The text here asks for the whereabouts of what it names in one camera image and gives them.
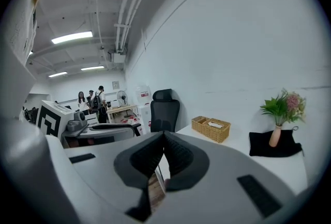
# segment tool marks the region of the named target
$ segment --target black cushion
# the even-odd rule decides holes
[[[302,147],[300,143],[295,143],[292,130],[282,130],[280,139],[276,147],[269,145],[269,140],[272,131],[266,133],[249,133],[250,140],[250,156],[263,157],[290,157],[300,151]]]

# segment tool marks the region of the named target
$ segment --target flower vase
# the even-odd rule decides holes
[[[281,127],[276,126],[274,132],[272,133],[270,140],[269,140],[269,145],[271,147],[276,147],[278,144],[278,141],[280,139],[280,133],[281,133]]]

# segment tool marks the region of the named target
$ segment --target wicker basket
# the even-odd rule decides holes
[[[218,128],[210,126],[208,124],[209,122],[222,125],[222,127]],[[192,119],[192,129],[218,143],[222,143],[229,136],[230,126],[231,124],[228,122],[204,116],[198,116]]]

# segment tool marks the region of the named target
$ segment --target ceiling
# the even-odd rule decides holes
[[[127,2],[124,17],[131,1]],[[117,28],[114,25],[118,23],[122,3],[123,0],[40,0],[36,9],[37,30],[33,54],[27,61],[27,67],[39,76],[62,71],[77,74],[83,67],[99,65],[109,70],[123,69],[123,64],[113,63],[110,56],[115,52]],[[92,31],[93,38],[56,45],[51,41],[86,31]]]

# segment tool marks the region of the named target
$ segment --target black mesh office chair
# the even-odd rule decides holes
[[[175,132],[180,103],[172,99],[171,91],[164,89],[153,94],[151,132]]]

